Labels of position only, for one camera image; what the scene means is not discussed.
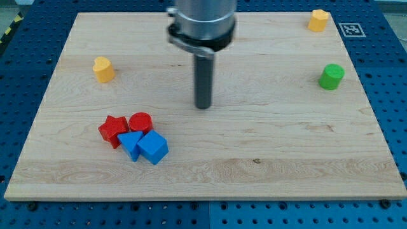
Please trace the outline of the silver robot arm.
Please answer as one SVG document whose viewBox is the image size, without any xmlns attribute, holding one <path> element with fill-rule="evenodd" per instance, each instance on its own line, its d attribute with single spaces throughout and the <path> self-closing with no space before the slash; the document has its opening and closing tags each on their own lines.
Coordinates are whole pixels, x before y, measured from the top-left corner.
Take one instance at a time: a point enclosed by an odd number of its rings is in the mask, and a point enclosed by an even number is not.
<svg viewBox="0 0 407 229">
<path fill-rule="evenodd" d="M 236 7 L 236 0 L 175 0 L 167 8 L 174 19 L 167 29 L 169 43 L 213 60 L 233 39 Z"/>
</svg>

